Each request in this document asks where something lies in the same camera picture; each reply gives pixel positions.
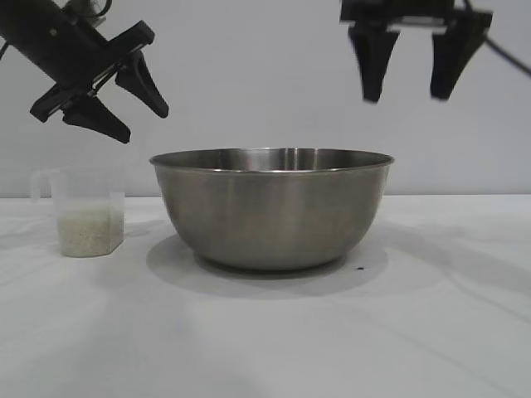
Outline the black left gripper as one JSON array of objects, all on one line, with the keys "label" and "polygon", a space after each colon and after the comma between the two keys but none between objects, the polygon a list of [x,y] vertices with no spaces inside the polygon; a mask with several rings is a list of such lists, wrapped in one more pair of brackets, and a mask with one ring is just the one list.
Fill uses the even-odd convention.
[{"label": "black left gripper", "polygon": [[143,21],[107,40],[88,17],[53,1],[3,1],[1,37],[54,81],[32,106],[46,122],[63,111],[63,122],[89,129],[120,143],[130,141],[129,128],[94,97],[111,76],[165,119],[169,107],[154,84],[142,54],[154,31]]}]

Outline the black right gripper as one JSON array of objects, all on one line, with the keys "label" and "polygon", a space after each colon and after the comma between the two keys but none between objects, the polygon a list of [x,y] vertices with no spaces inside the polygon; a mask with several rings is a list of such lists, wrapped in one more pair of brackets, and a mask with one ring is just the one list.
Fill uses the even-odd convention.
[{"label": "black right gripper", "polygon": [[342,1],[339,21],[358,61],[363,99],[377,103],[401,27],[429,29],[433,34],[431,97],[448,100],[462,72],[485,43],[491,11],[457,6],[454,1]]}]

